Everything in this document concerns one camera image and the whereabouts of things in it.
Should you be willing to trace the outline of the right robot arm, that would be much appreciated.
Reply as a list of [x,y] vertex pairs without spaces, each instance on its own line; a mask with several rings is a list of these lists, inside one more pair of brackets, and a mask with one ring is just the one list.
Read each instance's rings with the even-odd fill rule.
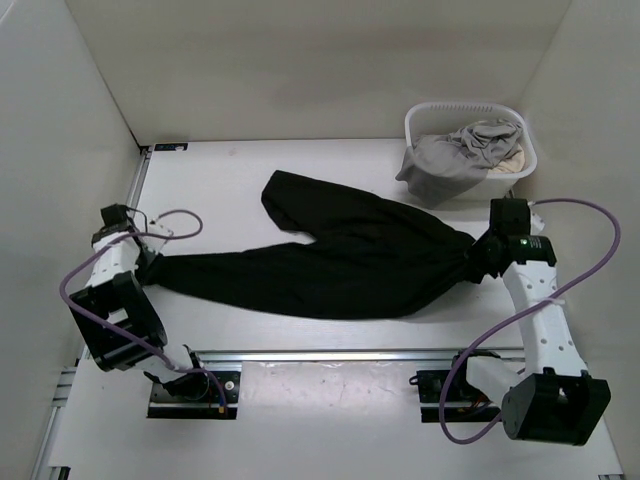
[[514,305],[524,348],[523,373],[493,353],[473,350],[449,375],[460,399],[484,394],[499,406],[513,440],[583,446],[611,399],[608,383],[591,376],[559,302],[551,241],[534,234],[524,199],[494,199],[489,228],[470,259],[483,275],[501,278]]

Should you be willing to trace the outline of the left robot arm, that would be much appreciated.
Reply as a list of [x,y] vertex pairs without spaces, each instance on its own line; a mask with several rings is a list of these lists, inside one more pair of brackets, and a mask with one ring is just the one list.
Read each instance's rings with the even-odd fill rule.
[[210,377],[190,349],[171,366],[131,340],[133,336],[164,351],[164,326],[143,287],[149,270],[174,232],[158,221],[135,223],[138,211],[123,204],[101,209],[103,226],[91,245],[99,257],[92,262],[86,285],[66,294],[76,325],[97,366],[105,371],[139,370],[170,395],[198,400],[206,395]]

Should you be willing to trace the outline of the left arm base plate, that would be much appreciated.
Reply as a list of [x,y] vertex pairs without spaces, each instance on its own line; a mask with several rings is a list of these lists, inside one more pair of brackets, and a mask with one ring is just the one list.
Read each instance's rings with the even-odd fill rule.
[[147,407],[150,419],[235,420],[241,387],[241,372],[214,371],[222,386],[225,407],[220,407],[220,392],[208,378],[191,379],[166,388],[153,382]]

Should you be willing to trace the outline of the black trousers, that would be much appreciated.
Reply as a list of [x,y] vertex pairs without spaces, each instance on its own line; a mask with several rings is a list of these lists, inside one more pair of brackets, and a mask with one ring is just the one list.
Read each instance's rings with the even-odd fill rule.
[[366,320],[411,315],[473,277],[473,237],[417,208],[285,171],[261,202],[280,230],[312,243],[160,255],[147,283],[259,312]]

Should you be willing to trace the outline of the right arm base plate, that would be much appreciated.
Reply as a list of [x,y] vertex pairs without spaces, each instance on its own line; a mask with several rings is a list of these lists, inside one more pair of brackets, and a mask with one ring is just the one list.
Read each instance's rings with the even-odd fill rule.
[[[447,370],[418,370],[408,380],[410,386],[417,388],[424,424],[439,422],[439,400],[447,374]],[[498,405],[474,387],[454,381],[448,390],[444,408],[447,422],[486,423],[499,413]]]

